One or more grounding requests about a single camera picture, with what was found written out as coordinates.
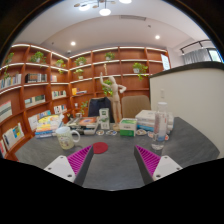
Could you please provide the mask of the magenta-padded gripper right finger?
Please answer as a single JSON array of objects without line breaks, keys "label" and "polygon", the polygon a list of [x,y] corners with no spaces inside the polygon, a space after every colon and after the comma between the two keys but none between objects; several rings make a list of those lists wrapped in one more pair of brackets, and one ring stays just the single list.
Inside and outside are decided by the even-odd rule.
[{"label": "magenta-padded gripper right finger", "polygon": [[181,169],[168,155],[159,156],[138,145],[134,146],[134,156],[145,185]]}]

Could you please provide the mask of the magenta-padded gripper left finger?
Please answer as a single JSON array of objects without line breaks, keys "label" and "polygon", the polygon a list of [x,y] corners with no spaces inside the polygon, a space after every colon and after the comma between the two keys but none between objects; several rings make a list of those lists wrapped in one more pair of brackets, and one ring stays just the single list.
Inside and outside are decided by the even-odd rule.
[{"label": "magenta-padded gripper left finger", "polygon": [[45,171],[82,186],[93,154],[93,146],[90,145],[68,157],[60,155],[45,168]]}]

